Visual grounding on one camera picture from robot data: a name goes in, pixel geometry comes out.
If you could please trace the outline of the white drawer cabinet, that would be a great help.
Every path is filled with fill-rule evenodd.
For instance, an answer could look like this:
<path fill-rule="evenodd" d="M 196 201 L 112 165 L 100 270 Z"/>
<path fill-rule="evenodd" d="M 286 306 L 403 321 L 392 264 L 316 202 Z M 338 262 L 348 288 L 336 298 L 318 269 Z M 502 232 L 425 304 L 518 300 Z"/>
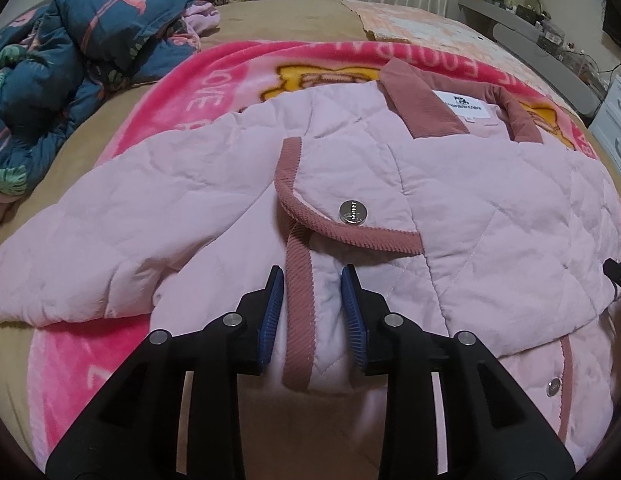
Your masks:
<path fill-rule="evenodd" d="M 621 174 L 621 76 L 613 78 L 589 130 Z"/>

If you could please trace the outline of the pink cartoon fleece blanket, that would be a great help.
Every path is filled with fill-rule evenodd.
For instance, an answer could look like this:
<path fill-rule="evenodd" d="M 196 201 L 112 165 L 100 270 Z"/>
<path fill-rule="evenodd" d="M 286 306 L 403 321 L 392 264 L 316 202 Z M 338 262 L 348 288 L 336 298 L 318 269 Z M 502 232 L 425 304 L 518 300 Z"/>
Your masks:
<path fill-rule="evenodd" d="M 175 68 L 136 105 L 98 158 L 99 164 L 164 130 L 193 131 L 228 113 L 323 84 L 368 82 L 399 58 L 429 74 L 499 84 L 527 110 L 546 139 L 596 155 L 579 118 L 542 96 L 497 62 L 401 42 L 237 41 Z M 60 323 L 36 330 L 27 391 L 35 463 L 54 446 L 110 374 L 149 332 L 150 316 Z"/>

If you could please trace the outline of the peach white small blanket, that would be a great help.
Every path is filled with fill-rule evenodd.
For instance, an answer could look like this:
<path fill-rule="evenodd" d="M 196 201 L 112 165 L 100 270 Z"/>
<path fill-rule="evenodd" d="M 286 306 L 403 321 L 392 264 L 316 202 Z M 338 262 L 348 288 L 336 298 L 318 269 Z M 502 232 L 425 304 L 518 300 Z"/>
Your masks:
<path fill-rule="evenodd" d="M 373 40 L 405 42 L 473 58 L 515 76 L 576 114 L 576 109 L 531 67 L 463 23 L 411 6 L 359 0 L 342 2 L 359 16 L 363 29 Z"/>

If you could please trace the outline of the clutter on grey shelf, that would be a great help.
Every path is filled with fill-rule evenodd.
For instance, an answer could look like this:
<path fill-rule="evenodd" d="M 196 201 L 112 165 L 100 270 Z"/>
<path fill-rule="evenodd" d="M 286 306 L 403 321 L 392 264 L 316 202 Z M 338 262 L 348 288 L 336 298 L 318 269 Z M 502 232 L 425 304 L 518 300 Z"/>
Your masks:
<path fill-rule="evenodd" d="M 565 40 L 565 33 L 553 24 L 550 14 L 544 9 L 542 0 L 524 0 L 524 3 L 516 3 L 513 0 L 479 1 L 493 4 L 498 9 L 515 14 L 519 20 L 536 29 L 537 37 L 534 42 L 542 50 L 565 64 L 583 81 L 599 81 L 599 68 L 595 58 L 584 51 L 577 52 L 574 44 Z"/>

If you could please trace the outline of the navy flamingo comforter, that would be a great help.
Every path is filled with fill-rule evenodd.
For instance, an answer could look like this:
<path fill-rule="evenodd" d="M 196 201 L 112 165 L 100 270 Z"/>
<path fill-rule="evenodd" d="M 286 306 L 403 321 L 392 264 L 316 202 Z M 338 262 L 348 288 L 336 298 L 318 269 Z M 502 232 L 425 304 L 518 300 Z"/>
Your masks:
<path fill-rule="evenodd" d="M 0 30 L 0 200 L 32 192 L 112 94 L 167 75 L 219 22 L 198 0 L 51 0 Z"/>

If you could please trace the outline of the pink quilted jacket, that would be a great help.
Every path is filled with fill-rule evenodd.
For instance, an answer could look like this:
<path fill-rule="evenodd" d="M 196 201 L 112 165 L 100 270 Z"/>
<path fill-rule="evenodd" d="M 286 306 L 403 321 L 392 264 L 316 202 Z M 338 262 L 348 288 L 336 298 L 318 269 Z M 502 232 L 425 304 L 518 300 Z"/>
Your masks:
<path fill-rule="evenodd" d="M 90 170 L 0 247 L 0 323 L 147 316 L 181 336 L 283 272 L 262 376 L 239 380 L 252 479 L 371 479 L 384 376 L 341 274 L 439 336 L 475 335 L 576 467 L 621 400 L 621 200 L 506 89 L 385 64 L 164 131 Z"/>

